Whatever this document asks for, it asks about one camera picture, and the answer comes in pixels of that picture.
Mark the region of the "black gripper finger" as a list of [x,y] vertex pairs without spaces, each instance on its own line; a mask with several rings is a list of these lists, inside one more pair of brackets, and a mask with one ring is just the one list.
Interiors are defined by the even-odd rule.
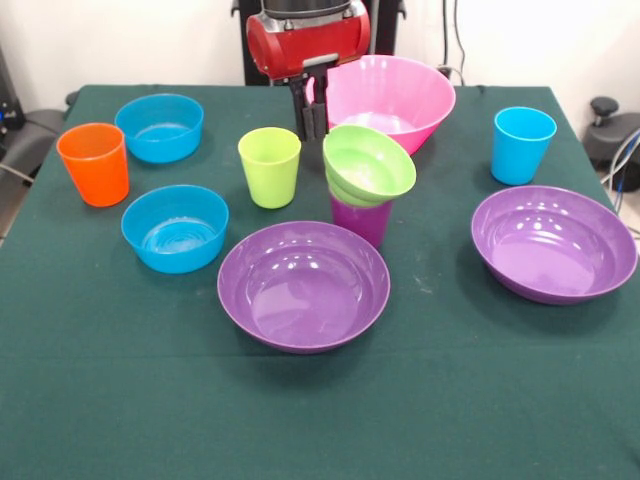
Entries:
[[311,71],[314,80],[314,96],[311,110],[313,114],[315,138],[323,138],[329,129],[326,106],[326,90],[328,87],[327,70],[327,64],[320,64],[314,66]]
[[301,141],[314,139],[313,110],[306,97],[307,81],[308,77],[305,74],[291,79],[291,94],[296,118],[296,128]]

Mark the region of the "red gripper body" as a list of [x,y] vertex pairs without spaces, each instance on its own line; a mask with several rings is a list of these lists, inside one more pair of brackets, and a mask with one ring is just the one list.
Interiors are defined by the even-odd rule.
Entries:
[[298,19],[276,19],[261,12],[247,19],[246,35],[258,71],[282,80],[312,66],[360,58],[369,47],[370,21],[365,9]]

